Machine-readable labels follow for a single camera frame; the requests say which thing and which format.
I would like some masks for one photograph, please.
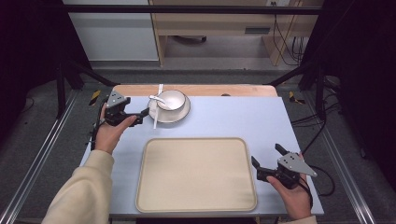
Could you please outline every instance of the person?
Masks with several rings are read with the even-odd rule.
[[[105,107],[102,108],[101,119],[104,118],[104,114]],[[131,116],[116,127],[106,123],[99,127],[95,150],[55,195],[42,221],[43,224],[108,223],[111,172],[114,164],[112,153],[122,133],[135,120],[136,116]],[[267,180],[282,197],[289,216],[295,219],[287,223],[316,223],[316,218],[311,215],[308,195],[301,187],[286,189],[276,178],[268,176]]]

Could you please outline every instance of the horizontal black bar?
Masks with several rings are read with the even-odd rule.
[[[238,6],[139,6],[139,5],[43,5],[44,9],[84,13],[202,13],[319,15],[331,12],[321,7],[238,7]]]

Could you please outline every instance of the rectangular tray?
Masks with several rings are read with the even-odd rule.
[[[147,142],[136,208],[142,213],[250,211],[257,204],[241,138],[154,138]]]

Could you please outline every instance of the cream sweater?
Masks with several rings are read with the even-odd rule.
[[[111,197],[113,157],[100,150],[91,152],[62,186],[49,206],[42,223],[107,224]],[[314,224],[308,217],[288,224]]]

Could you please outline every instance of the wooden cabinet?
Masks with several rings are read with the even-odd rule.
[[[201,0],[200,6],[249,6],[265,7],[267,0]],[[149,0],[151,5],[194,6],[192,0]],[[321,6],[322,0],[290,0],[289,6]],[[275,31],[275,15],[243,14],[174,14],[153,13],[154,33],[157,41],[160,63],[163,64],[166,38],[169,35],[261,35],[273,65],[277,65],[280,53],[285,49],[284,38],[309,36],[317,16],[277,15],[279,31]]]

